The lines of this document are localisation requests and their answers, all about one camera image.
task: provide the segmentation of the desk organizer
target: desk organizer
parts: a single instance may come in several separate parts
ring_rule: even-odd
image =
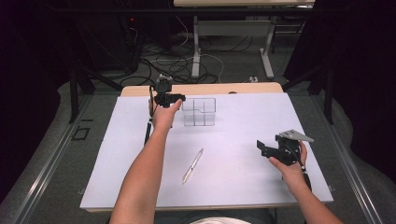
[[[187,98],[181,109],[184,116],[184,126],[215,125],[215,98]]]

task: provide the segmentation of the human hand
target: human hand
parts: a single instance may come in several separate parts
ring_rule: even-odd
[[[148,101],[149,111],[153,111],[152,124],[154,129],[169,131],[176,112],[180,109],[182,100],[177,100],[173,105],[168,108],[157,105],[155,102]]]
[[[305,144],[300,141],[300,149],[301,149],[301,162],[305,165],[307,152]],[[293,165],[287,166],[277,160],[274,157],[271,157],[269,161],[282,173],[283,179],[286,182],[286,185],[289,188],[289,191],[295,195],[299,190],[308,188],[305,183],[302,167],[298,162],[295,162]]]

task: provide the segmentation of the gray floor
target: gray floor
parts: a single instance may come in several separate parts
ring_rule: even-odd
[[[202,45],[204,47],[207,44],[206,46],[211,46],[211,49],[231,49],[243,39],[243,36],[216,37],[203,40]],[[274,81],[281,84],[286,81],[282,74],[297,40],[297,35],[277,37],[276,52],[270,55],[276,74]],[[244,51],[207,50],[203,54],[210,56],[203,57],[202,63],[210,74],[220,75],[220,81],[224,83],[244,82],[252,76],[256,76],[259,81],[270,81],[265,77],[262,69],[258,52],[261,43],[261,39],[253,38],[251,46]],[[249,38],[240,46],[240,49],[248,45]],[[148,73],[148,68],[140,64],[135,75],[147,76]],[[125,81],[123,85],[133,85],[139,81],[141,80],[131,79]],[[109,213],[91,214],[78,208],[82,197],[82,194],[78,192],[88,183],[97,151],[119,94],[101,82],[94,81],[94,83],[97,92],[94,96],[81,95],[82,113],[71,126],[68,125],[70,118],[68,85],[65,84],[59,89],[62,102],[56,118],[24,173],[2,202],[0,223],[22,221],[26,223],[105,223],[107,221]],[[316,140],[311,147],[319,166],[328,184],[335,188],[332,193],[334,202],[328,204],[329,208],[345,223],[381,223],[381,220],[382,223],[394,223],[396,220],[392,212],[396,208],[394,183],[353,154],[349,154],[348,146],[353,129],[341,106],[334,102],[335,124],[329,128],[320,113],[322,96],[307,95],[306,86],[307,83],[302,83],[290,89],[288,93],[305,133]],[[76,140],[78,136],[72,137],[78,127],[90,129],[85,141]],[[332,130],[336,130],[336,137],[339,138],[341,146],[337,146],[334,142]],[[346,157],[350,156],[354,162],[347,167],[343,166],[344,158],[340,158],[342,154],[337,151],[337,148],[344,150]],[[52,167],[52,172],[46,172],[43,167]],[[349,176],[348,168],[350,167],[357,168],[358,180],[361,180],[363,190],[355,187],[356,178]],[[39,177],[46,177],[48,182],[40,181],[43,178]],[[43,189],[37,190],[35,186],[42,186]],[[366,212],[366,203],[371,203],[376,210]],[[370,217],[376,213],[380,218]],[[298,207],[279,208],[278,215],[278,223],[303,223],[304,220]]]

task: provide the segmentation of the black fabric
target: black fabric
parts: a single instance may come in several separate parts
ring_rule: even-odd
[[[67,81],[46,28],[28,13],[27,2],[0,4],[1,201],[52,123],[60,103],[57,89]]]
[[[341,2],[318,1],[325,7],[324,3],[341,6]],[[333,98],[345,109],[354,129],[352,151],[396,182],[391,162],[396,135],[395,4],[354,1],[351,6],[334,21],[307,23],[285,78],[294,80],[315,65],[331,62]],[[324,75],[314,74],[311,87],[323,88]]]

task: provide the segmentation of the bare forearm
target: bare forearm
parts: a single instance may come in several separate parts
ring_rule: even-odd
[[[113,218],[124,220],[139,217],[153,218],[163,172],[163,155],[168,131],[154,130],[144,148],[126,174],[117,199]]]
[[[299,189],[293,193],[304,218],[309,224],[342,223],[320,200],[310,191],[309,188]]]

